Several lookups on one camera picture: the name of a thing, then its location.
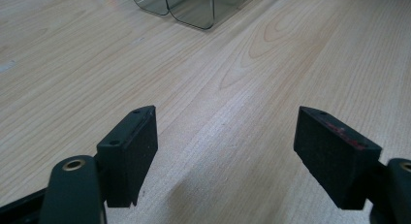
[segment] wooden table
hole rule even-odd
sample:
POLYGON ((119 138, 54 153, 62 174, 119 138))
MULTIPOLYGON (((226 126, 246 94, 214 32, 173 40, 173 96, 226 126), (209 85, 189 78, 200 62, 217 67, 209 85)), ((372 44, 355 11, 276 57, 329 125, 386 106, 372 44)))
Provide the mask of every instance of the wooden table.
POLYGON ((133 0, 0 0, 0 205, 155 105, 159 150, 110 223, 367 223, 293 141, 299 106, 411 158, 411 0, 252 0, 210 31, 133 0))

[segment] wood grain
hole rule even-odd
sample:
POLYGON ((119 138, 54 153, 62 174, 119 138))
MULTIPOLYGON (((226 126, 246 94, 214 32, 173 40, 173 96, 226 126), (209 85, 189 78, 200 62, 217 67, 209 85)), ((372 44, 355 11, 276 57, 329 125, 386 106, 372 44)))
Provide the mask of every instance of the wood grain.
POLYGON ((411 158, 411 0, 252 0, 210 31, 133 0, 0 0, 0 206, 130 110, 159 151, 110 223, 367 223, 293 151, 298 107, 411 158))

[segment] black plastic part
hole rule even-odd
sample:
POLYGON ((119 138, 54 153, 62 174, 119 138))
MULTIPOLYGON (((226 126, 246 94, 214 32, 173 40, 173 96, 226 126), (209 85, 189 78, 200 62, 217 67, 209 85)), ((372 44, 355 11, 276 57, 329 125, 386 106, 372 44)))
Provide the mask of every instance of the black plastic part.
POLYGON ((154 106, 127 114, 97 145, 95 158, 106 171, 103 189, 108 207, 136 205, 157 148, 154 106))
POLYGON ((39 222, 40 208, 42 207, 46 189, 32 193, 0 208, 2 223, 35 224, 39 222))
POLYGON ((381 150, 332 115, 300 107, 294 151, 339 208, 363 209, 366 183, 359 181, 380 165, 381 150))
POLYGON ((106 223, 93 157, 75 156, 54 166, 40 212, 40 223, 106 223))
POLYGON ((387 193, 396 223, 411 223, 411 161, 392 159, 388 163, 387 193))

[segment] light wooden surface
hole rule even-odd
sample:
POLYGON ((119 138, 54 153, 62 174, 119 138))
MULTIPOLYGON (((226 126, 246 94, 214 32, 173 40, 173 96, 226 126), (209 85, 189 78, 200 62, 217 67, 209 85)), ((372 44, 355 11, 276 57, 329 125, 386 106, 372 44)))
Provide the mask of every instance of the light wooden surface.
POLYGON ((411 0, 253 0, 203 32, 132 0, 0 0, 0 205, 155 105, 159 151, 110 223, 367 223, 293 151, 298 107, 411 158, 411 0))

